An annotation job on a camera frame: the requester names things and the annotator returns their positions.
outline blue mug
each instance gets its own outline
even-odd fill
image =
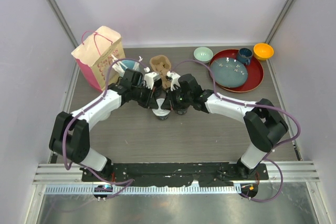
[[[239,49],[238,54],[237,54],[237,60],[247,66],[250,65],[252,57],[253,57],[253,53],[248,48]]]

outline light green bowl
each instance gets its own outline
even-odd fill
[[[194,51],[195,59],[202,63],[210,62],[213,56],[214,53],[207,47],[198,47]]]

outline black mounting plate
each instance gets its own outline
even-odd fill
[[[242,178],[237,172],[237,164],[225,163],[120,163],[113,165],[113,178],[116,182],[134,179],[131,186],[190,186],[198,180],[200,187],[232,186],[233,181],[255,180],[256,173]],[[256,171],[259,180],[268,180],[265,164],[259,164]],[[89,171],[83,173],[83,182],[98,182]]]

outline red plate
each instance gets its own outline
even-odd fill
[[[212,62],[214,62],[216,59],[226,57],[236,59],[237,53],[238,49],[227,49],[220,51],[211,59],[209,66],[211,66]],[[256,58],[252,57],[250,65],[245,67],[247,69],[248,77],[247,81],[242,86],[238,88],[227,88],[219,85],[218,83],[217,85],[219,85],[221,88],[225,90],[237,93],[244,93],[257,88],[264,78],[264,69],[261,63]]]

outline orange bowl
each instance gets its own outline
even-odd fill
[[[266,43],[258,43],[253,48],[254,57],[258,60],[267,60],[274,55],[273,47]]]

